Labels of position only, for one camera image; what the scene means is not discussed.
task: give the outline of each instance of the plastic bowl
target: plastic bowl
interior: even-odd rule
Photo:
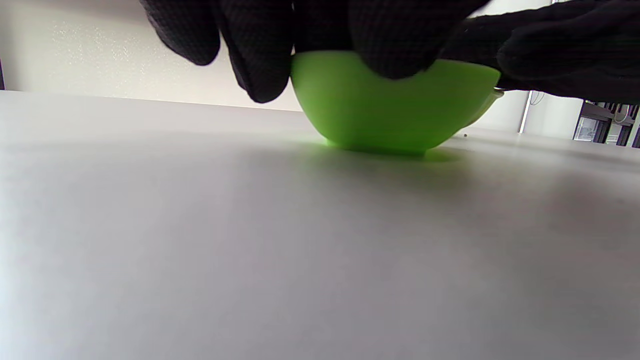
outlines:
[[[351,51],[296,54],[291,73],[302,109],[329,143],[414,156],[477,120],[496,100],[499,78],[489,67],[437,60],[408,79],[389,80]]]

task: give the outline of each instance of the gloved hand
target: gloved hand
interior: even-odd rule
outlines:
[[[256,102],[278,97],[297,52],[355,50],[373,71],[404,78],[429,67],[453,30],[489,0],[140,0],[160,39],[198,65],[218,31],[236,79]]]
[[[443,58],[498,69],[498,87],[640,103],[640,1],[573,0],[466,20]]]

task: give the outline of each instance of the white table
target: white table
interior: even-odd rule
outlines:
[[[0,359],[639,359],[640,151],[473,130],[436,155],[2,92]]]

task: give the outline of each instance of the white wall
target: white wall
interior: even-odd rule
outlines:
[[[290,88],[258,105],[226,49],[197,67],[165,48],[137,0],[0,0],[7,89],[299,110]]]
[[[523,133],[572,139],[582,103],[582,99],[534,92]]]

